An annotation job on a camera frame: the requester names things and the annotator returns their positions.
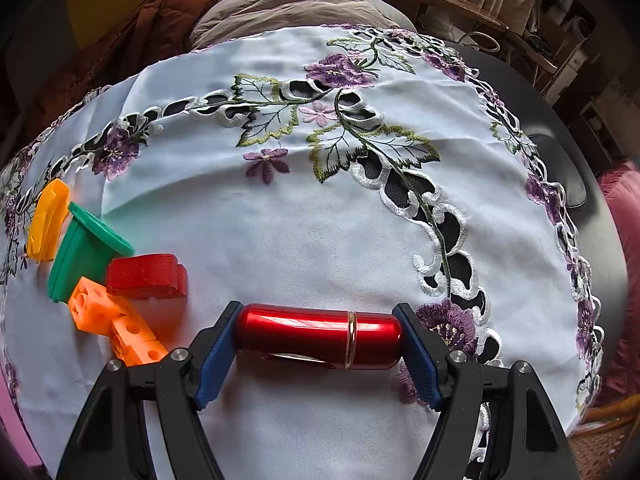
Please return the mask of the green plastic flanged piece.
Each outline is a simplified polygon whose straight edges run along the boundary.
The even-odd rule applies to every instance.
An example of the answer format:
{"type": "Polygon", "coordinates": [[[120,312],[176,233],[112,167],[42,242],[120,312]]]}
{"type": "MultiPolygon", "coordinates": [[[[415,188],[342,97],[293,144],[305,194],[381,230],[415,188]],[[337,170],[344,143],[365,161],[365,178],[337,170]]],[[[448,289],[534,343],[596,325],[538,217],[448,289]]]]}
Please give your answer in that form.
{"type": "Polygon", "coordinates": [[[74,202],[68,210],[72,220],[47,281],[47,293],[54,302],[69,300],[81,278],[103,284],[114,258],[134,255],[131,244],[90,211],[74,202]]]}

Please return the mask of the red metallic lipstick tube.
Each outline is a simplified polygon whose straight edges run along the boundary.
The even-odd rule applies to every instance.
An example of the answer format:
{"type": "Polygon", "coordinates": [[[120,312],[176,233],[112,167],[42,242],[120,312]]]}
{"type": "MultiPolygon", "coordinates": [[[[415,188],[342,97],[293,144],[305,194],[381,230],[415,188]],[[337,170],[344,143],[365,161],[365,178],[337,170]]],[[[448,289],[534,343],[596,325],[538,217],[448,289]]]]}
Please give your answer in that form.
{"type": "Polygon", "coordinates": [[[236,318],[233,337],[242,351],[337,370],[388,370],[400,359],[402,330],[390,314],[249,304],[236,318]]]}

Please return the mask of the yellow orange plastic piece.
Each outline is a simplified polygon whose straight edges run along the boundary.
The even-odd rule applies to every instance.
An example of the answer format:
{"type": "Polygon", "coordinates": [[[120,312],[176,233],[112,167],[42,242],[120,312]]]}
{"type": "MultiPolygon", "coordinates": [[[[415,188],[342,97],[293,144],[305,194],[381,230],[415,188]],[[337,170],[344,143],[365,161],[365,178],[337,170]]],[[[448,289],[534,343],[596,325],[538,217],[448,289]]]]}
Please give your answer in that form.
{"type": "Polygon", "coordinates": [[[54,179],[46,185],[29,227],[26,245],[29,258],[37,262],[54,259],[69,204],[70,188],[62,180],[54,179]]]}

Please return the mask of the pink white shallow box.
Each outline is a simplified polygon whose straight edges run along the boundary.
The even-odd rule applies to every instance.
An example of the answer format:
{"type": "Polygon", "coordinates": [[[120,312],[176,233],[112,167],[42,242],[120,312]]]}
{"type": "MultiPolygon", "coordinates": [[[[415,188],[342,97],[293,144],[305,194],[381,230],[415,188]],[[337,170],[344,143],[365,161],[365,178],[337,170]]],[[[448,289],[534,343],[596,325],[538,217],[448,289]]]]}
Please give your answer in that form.
{"type": "Polygon", "coordinates": [[[0,403],[2,424],[18,455],[30,468],[40,467],[42,460],[30,440],[21,417],[18,416],[4,376],[0,378],[0,403]]]}

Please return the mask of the orange perforated building block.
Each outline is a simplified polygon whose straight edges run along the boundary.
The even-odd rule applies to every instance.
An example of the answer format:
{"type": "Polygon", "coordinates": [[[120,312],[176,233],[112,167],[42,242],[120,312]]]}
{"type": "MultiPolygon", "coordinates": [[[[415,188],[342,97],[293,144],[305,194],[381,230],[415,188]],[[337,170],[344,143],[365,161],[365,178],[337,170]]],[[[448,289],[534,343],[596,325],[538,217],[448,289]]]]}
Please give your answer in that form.
{"type": "Polygon", "coordinates": [[[138,313],[134,305],[84,276],[79,279],[68,310],[78,330],[107,337],[117,359],[127,366],[160,362],[167,349],[138,313]]]}

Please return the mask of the red plastic block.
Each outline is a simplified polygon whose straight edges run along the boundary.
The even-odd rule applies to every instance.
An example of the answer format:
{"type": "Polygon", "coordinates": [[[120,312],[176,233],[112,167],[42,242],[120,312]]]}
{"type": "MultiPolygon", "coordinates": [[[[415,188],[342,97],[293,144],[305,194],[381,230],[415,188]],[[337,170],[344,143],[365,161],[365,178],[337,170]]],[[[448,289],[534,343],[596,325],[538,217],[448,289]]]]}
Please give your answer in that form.
{"type": "Polygon", "coordinates": [[[188,292],[186,268],[173,254],[116,258],[106,269],[106,290],[128,299],[178,299],[188,292]]]}

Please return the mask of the black leather chair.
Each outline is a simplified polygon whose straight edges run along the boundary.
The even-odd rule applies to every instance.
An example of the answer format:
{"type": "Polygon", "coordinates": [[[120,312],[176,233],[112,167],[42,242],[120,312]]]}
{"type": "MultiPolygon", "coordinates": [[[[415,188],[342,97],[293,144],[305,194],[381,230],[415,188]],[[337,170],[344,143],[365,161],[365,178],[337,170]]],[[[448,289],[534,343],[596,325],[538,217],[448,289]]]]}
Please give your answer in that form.
{"type": "Polygon", "coordinates": [[[511,66],[471,48],[450,44],[467,66],[480,71],[537,144],[553,182],[562,184],[567,209],[578,229],[580,254],[591,266],[591,289],[601,301],[604,330],[600,374],[610,371],[627,313],[628,278],[622,244],[608,204],[572,135],[534,87],[511,66]]]}

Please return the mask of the white embroidered floral tablecloth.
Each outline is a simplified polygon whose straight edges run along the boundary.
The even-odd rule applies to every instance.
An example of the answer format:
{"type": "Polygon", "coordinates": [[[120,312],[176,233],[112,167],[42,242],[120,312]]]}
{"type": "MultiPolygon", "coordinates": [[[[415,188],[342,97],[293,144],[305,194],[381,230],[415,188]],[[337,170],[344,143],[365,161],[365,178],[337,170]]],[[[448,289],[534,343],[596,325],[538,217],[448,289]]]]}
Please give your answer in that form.
{"type": "Polygon", "coordinates": [[[599,385],[603,332],[562,184],[498,93],[441,41],[288,27],[88,93],[1,174],[1,359],[55,472],[111,357],[26,252],[38,198],[73,202],[188,296],[139,312],[172,349],[228,302],[387,313],[405,302],[482,362],[533,365],[565,430],[599,385]]]}

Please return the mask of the rust brown quilted jacket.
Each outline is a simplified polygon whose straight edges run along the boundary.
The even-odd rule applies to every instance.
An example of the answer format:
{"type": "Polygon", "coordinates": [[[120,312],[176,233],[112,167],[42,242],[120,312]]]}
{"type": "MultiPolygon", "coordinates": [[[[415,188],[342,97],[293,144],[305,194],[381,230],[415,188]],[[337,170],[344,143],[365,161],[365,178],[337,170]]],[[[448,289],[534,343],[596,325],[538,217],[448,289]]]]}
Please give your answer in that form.
{"type": "Polygon", "coordinates": [[[24,113],[34,140],[91,90],[117,84],[146,66],[186,52],[190,32],[218,0],[144,0],[97,42],[74,54],[39,88],[24,113]]]}

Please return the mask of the yellow blue grey sofa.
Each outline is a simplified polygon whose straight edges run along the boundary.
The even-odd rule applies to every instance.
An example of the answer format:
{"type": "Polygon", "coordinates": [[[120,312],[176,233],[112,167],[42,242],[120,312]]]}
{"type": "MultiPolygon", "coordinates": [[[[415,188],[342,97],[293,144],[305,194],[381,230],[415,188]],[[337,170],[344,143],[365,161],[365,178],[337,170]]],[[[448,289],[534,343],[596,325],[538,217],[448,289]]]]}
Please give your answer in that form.
{"type": "Polygon", "coordinates": [[[6,71],[19,107],[75,53],[122,22],[143,0],[35,0],[6,47],[6,71]]]}

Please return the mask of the beige pink quilted blanket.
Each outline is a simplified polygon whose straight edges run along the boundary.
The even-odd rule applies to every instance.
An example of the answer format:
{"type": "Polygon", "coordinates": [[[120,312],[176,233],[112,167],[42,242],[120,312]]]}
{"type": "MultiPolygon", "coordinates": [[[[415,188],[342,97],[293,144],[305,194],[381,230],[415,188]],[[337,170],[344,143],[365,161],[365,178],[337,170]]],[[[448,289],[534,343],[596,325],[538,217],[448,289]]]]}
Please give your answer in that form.
{"type": "Polygon", "coordinates": [[[416,29],[383,0],[218,0],[196,22],[186,47],[200,50],[285,27],[326,25],[416,29]]]}

